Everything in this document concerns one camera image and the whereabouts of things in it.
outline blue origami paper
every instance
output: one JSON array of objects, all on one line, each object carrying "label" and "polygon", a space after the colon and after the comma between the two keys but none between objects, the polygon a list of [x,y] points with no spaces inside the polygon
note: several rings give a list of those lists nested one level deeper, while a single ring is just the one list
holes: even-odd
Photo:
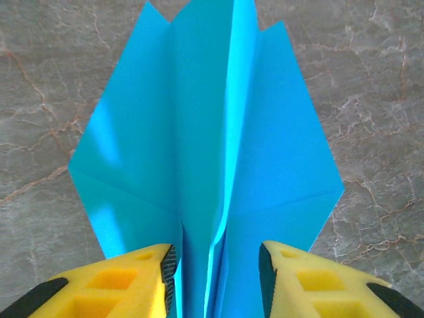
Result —
[{"label": "blue origami paper", "polygon": [[263,317],[264,240],[309,250],[343,192],[283,23],[147,3],[70,173],[107,258],[171,243],[172,317]]}]

